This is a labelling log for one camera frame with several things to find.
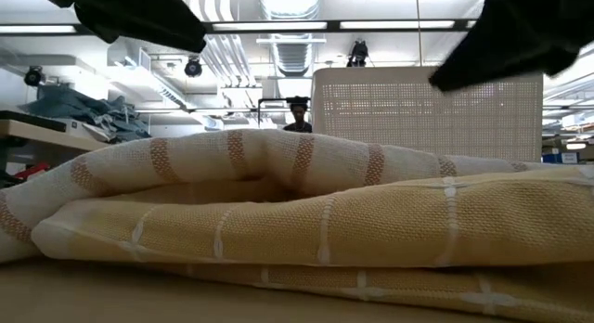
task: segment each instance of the security camera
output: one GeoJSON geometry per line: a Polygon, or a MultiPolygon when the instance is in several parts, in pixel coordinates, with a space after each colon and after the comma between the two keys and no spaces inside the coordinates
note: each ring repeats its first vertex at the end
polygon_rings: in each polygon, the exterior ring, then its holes
{"type": "Polygon", "coordinates": [[[184,69],[187,77],[197,77],[202,75],[202,66],[200,65],[200,58],[187,58],[186,68],[184,69]]]}
{"type": "Polygon", "coordinates": [[[25,73],[25,84],[28,86],[39,86],[45,84],[45,75],[42,67],[29,67],[25,73]]]}

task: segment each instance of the ceiling light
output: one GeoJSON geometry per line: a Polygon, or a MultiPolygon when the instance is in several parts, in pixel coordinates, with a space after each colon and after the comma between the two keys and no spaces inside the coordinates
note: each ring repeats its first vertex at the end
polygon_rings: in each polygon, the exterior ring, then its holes
{"type": "Polygon", "coordinates": [[[429,21],[342,21],[343,30],[389,30],[389,29],[418,29],[418,28],[451,28],[453,20],[429,21]]]}
{"type": "Polygon", "coordinates": [[[0,26],[0,33],[8,34],[43,34],[43,33],[76,33],[71,25],[44,25],[44,26],[0,26]]]}
{"type": "Polygon", "coordinates": [[[567,145],[568,150],[580,150],[586,147],[586,143],[571,143],[567,145]]]}
{"type": "Polygon", "coordinates": [[[326,39],[256,39],[258,45],[271,45],[271,44],[325,44],[326,39]]]}
{"type": "Polygon", "coordinates": [[[305,31],[326,30],[325,21],[262,21],[215,23],[215,31],[305,31]]]}

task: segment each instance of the red object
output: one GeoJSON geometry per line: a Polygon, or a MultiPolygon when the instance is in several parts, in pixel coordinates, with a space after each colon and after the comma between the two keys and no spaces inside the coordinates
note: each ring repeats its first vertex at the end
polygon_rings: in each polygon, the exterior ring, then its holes
{"type": "Polygon", "coordinates": [[[14,177],[19,178],[19,179],[27,179],[29,176],[31,176],[33,174],[37,174],[38,172],[45,171],[48,169],[49,169],[49,164],[45,163],[45,162],[41,162],[37,165],[30,167],[29,169],[27,169],[25,171],[21,171],[21,172],[15,174],[14,177]]]}

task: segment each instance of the cream blanket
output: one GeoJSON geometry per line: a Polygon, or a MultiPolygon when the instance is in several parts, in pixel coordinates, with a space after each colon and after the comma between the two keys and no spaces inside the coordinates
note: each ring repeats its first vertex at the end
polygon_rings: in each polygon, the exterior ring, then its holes
{"type": "Polygon", "coordinates": [[[41,251],[269,289],[592,322],[593,187],[590,166],[329,136],[155,138],[0,191],[0,260],[41,251]]]}

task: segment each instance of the white partition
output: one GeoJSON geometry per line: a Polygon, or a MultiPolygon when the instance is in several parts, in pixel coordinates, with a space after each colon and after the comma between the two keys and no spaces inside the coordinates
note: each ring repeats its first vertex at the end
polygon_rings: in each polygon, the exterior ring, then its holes
{"type": "Polygon", "coordinates": [[[542,76],[444,96],[427,82],[433,69],[316,71],[314,133],[443,155],[540,161],[542,76]]]}

